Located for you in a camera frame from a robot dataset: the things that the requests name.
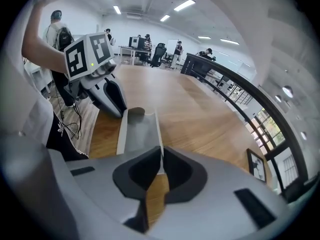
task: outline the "window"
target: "window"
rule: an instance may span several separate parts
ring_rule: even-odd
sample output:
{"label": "window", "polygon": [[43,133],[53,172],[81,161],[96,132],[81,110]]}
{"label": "window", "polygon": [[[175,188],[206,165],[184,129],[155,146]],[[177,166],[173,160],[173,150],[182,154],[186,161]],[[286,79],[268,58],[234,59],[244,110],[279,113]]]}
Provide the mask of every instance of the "window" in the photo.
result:
{"label": "window", "polygon": [[[280,131],[278,125],[270,117],[268,112],[265,111],[264,108],[257,113],[257,115],[251,120],[251,122],[257,128],[257,130],[261,134],[263,140],[265,141],[270,150],[273,150],[276,146],[278,146],[285,140],[285,137]],[[245,125],[245,127],[251,133],[254,140],[260,147],[262,153],[265,155],[267,153],[267,150],[265,147],[263,147],[263,142],[259,138],[257,132],[255,132],[254,129],[248,123]]]}
{"label": "window", "polygon": [[257,128],[260,126],[259,123],[257,122],[257,120],[254,119],[254,118],[251,120],[251,122],[252,122],[252,123],[254,124],[254,126],[257,127]]}
{"label": "window", "polygon": [[267,146],[269,147],[270,150],[273,150],[274,149],[274,146],[272,145],[272,143],[269,141],[266,143]]}
{"label": "window", "polygon": [[256,140],[256,143],[258,144],[259,147],[261,147],[263,145],[261,139],[259,139],[259,138]]}
{"label": "window", "polygon": [[254,129],[252,129],[252,127],[250,126],[250,124],[246,124],[245,125],[245,127],[248,129],[248,131],[250,132],[250,133],[252,133],[253,131],[254,131]]}
{"label": "window", "polygon": [[258,134],[256,134],[255,132],[251,133],[251,135],[253,136],[254,139],[258,138]]}
{"label": "window", "polygon": [[265,146],[261,146],[260,150],[261,150],[262,154],[264,154],[264,155],[267,153]]}
{"label": "window", "polygon": [[279,132],[276,136],[273,137],[274,143],[278,146],[281,142],[285,140],[282,132]]}
{"label": "window", "polygon": [[264,122],[269,117],[269,114],[263,108],[258,112],[258,114],[256,116],[259,118],[260,122]]}
{"label": "window", "polygon": [[268,117],[264,121],[263,125],[266,128],[266,130],[269,132],[271,137],[276,136],[280,132],[278,125],[275,123],[275,121],[271,117]]}
{"label": "window", "polygon": [[284,164],[284,175],[285,179],[283,180],[283,187],[286,188],[289,186],[297,177],[298,172],[295,164],[295,160],[292,155],[283,160]]}

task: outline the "computer monitor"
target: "computer monitor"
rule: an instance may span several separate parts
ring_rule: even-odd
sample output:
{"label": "computer monitor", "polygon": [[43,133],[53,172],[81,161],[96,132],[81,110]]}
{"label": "computer monitor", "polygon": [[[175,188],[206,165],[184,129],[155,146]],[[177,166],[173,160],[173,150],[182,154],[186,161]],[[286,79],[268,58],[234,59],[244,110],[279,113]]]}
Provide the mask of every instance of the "computer monitor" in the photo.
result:
{"label": "computer monitor", "polygon": [[143,49],[145,45],[145,38],[133,36],[129,39],[129,47],[135,49]]}

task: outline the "black cable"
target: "black cable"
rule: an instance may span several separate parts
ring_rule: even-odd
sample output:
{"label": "black cable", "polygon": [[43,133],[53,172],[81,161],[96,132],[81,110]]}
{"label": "black cable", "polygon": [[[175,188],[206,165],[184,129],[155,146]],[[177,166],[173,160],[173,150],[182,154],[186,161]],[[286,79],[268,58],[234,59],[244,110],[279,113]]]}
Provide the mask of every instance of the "black cable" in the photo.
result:
{"label": "black cable", "polygon": [[[58,95],[57,86],[54,85],[54,87],[55,87],[55,93]],[[62,114],[63,114],[63,110],[62,110],[61,105],[60,105],[59,97],[61,97],[61,96],[56,96],[56,98],[58,99],[58,104],[59,104],[59,108],[60,108],[60,113],[62,112]],[[69,132],[72,134],[71,139],[75,138],[76,140],[79,140],[79,131],[81,132],[81,135],[82,135],[82,131],[81,131],[82,117],[81,117],[81,115],[75,110],[75,106],[73,106],[73,109],[74,109],[74,111],[75,111],[75,112],[78,114],[78,116],[79,116],[80,127],[78,126],[78,124],[77,124],[76,122],[72,122],[72,123],[69,123],[69,124],[65,124],[65,123],[64,123],[64,117],[60,115],[61,120],[62,120],[61,123],[62,123],[63,126],[64,126],[65,128],[67,128],[67,129],[69,130]],[[73,125],[73,124],[76,125],[76,131],[75,131],[75,132],[77,132],[77,136],[76,136],[76,133],[73,132],[73,131],[69,128],[69,126],[71,126],[71,125]]]}

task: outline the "desk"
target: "desk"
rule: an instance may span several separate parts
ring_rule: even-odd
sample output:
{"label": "desk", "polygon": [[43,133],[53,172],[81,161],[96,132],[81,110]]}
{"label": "desk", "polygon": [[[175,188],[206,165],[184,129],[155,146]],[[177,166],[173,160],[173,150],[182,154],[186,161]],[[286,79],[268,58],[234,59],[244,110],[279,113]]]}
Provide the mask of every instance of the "desk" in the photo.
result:
{"label": "desk", "polygon": [[131,52],[131,58],[132,58],[132,65],[135,65],[135,58],[136,58],[136,52],[138,53],[146,53],[149,55],[149,53],[151,53],[151,51],[149,50],[143,50],[143,49],[135,49],[132,47],[128,47],[128,46],[120,46],[120,63],[122,62],[122,51],[123,50],[127,50]]}
{"label": "desk", "polygon": [[[114,74],[122,82],[128,108],[157,109],[164,146],[228,161],[249,171],[246,150],[264,157],[238,116],[216,94],[194,77],[144,66],[119,65]],[[115,156],[121,118],[99,112],[90,146],[90,157]],[[272,175],[265,162],[266,179]],[[165,174],[156,176],[147,191],[147,214],[152,225],[163,211],[169,190]]]}
{"label": "desk", "polygon": [[40,73],[41,80],[42,80],[42,82],[44,83],[44,87],[45,87],[46,91],[47,91],[48,94],[49,94],[49,93],[50,93],[50,89],[49,89],[49,87],[48,87],[48,85],[47,85],[47,83],[46,83],[43,69],[42,69],[40,66],[31,63],[30,61],[27,61],[27,62],[25,63],[24,68],[25,68],[25,70],[26,70],[27,72],[30,73],[30,76],[31,76],[34,84],[36,84],[36,80],[35,80],[33,74],[34,74],[34,73],[37,73],[37,72]]}

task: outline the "black pants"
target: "black pants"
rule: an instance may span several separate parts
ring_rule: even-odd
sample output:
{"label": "black pants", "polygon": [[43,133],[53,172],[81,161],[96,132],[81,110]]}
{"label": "black pants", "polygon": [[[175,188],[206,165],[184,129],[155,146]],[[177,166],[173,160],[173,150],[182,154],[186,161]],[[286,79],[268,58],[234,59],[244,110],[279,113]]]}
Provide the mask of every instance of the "black pants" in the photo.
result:
{"label": "black pants", "polygon": [[46,147],[48,149],[61,152],[65,161],[88,159],[84,153],[75,149],[74,145],[71,143],[68,133],[64,129],[63,124],[54,112],[53,122]]}
{"label": "black pants", "polygon": [[64,104],[67,107],[71,107],[74,103],[74,99],[71,97],[69,93],[64,89],[64,87],[68,84],[68,79],[63,73],[51,71],[52,78],[54,80],[54,84],[61,95],[61,98],[64,101]]}

